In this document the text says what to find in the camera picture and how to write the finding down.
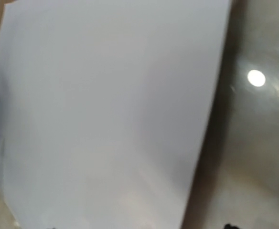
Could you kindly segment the white paper sheets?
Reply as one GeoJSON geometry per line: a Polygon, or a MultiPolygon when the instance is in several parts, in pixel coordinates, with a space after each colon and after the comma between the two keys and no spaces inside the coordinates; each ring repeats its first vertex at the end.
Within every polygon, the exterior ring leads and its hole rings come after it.
{"type": "Polygon", "coordinates": [[[17,0],[0,28],[0,190],[24,229],[178,229],[229,0],[17,0]]]}

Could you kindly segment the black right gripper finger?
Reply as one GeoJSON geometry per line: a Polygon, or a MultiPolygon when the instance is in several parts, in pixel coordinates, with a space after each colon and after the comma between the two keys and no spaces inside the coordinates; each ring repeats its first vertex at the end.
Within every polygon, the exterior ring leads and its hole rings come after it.
{"type": "Polygon", "coordinates": [[[224,229],[241,229],[241,228],[236,225],[232,225],[228,223],[224,225],[224,229]]]}

